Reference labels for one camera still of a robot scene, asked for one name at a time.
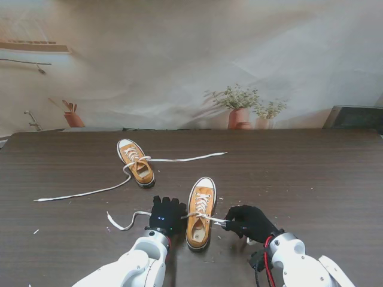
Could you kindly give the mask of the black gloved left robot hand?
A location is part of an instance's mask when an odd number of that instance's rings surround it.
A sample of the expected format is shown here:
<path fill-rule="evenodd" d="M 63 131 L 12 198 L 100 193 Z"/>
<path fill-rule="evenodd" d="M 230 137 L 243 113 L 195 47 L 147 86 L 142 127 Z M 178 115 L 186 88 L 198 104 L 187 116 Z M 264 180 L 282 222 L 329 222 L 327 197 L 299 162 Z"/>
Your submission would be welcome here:
<path fill-rule="evenodd" d="M 154 196 L 149 227 L 172 237 L 183 231 L 184 216 L 186 215 L 186 204 L 181 203 L 177 198 Z"/>

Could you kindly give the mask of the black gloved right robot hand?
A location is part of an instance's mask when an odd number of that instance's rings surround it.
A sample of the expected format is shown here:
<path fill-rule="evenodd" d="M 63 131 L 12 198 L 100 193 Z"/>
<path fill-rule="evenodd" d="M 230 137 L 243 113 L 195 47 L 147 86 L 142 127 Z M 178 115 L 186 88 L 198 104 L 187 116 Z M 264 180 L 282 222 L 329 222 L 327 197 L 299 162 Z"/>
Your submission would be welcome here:
<path fill-rule="evenodd" d="M 255 206 L 231 207 L 225 220 L 224 230 L 232 231 L 240 238 L 245 236 L 262 244 L 265 244 L 270 236 L 276 237 L 285 233 L 283 228 L 277 229 L 266 215 Z"/>

